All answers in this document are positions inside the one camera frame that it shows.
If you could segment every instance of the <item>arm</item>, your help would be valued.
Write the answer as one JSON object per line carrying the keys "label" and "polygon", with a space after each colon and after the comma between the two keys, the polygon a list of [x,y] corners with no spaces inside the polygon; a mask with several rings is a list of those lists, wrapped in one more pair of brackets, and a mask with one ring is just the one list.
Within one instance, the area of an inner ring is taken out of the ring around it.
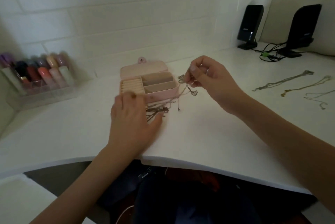
{"label": "arm", "polygon": [[205,88],[224,110],[240,118],[274,150],[301,184],[335,214],[335,147],[249,97],[226,68],[209,57],[192,61],[184,80],[193,87]]}
{"label": "arm", "polygon": [[130,162],[154,141],[162,118],[148,125],[143,96],[119,95],[111,109],[108,144],[79,178],[31,224],[82,223],[86,212]]}

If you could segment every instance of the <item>left hand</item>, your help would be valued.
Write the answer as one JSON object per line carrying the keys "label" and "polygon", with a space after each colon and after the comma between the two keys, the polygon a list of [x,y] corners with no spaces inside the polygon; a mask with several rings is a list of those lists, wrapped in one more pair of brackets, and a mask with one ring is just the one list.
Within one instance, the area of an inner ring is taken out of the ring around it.
{"label": "left hand", "polygon": [[111,131],[108,145],[134,154],[143,153],[155,140],[162,124],[157,114],[151,124],[146,121],[146,105],[143,95],[127,92],[115,97],[111,108]]}

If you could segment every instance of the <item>fingernail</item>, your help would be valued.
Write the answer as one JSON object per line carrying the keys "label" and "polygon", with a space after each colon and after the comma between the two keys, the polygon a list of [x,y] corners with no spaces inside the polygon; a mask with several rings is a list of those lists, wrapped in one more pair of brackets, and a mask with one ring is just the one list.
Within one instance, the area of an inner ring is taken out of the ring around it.
{"label": "fingernail", "polygon": [[197,67],[196,67],[195,65],[191,65],[191,66],[190,66],[190,70],[191,70],[191,71],[195,71],[196,68],[197,68]]}

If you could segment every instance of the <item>black speaker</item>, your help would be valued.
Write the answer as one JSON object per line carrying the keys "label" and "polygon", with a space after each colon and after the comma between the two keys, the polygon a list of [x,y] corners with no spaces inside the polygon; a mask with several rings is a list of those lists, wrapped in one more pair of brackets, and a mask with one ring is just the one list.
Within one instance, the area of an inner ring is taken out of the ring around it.
{"label": "black speaker", "polygon": [[240,27],[238,40],[245,41],[245,44],[241,44],[238,48],[249,50],[257,47],[255,41],[256,33],[261,23],[264,13],[264,6],[262,5],[248,5],[245,9],[244,17]]}
{"label": "black speaker", "polygon": [[301,54],[291,49],[308,47],[314,39],[312,38],[316,24],[319,19],[322,5],[308,5],[301,7],[294,15],[290,33],[285,48],[279,50],[279,54],[294,58]]}

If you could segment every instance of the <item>jewelry box lid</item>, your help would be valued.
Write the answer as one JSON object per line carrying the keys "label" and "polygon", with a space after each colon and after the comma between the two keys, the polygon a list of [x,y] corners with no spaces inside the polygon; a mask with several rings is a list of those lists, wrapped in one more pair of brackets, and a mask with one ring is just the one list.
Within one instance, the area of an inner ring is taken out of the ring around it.
{"label": "jewelry box lid", "polygon": [[147,62],[144,57],[139,57],[136,64],[122,67],[120,71],[120,76],[121,79],[124,80],[127,78],[138,77],[145,74],[167,71],[167,65],[163,61]]}

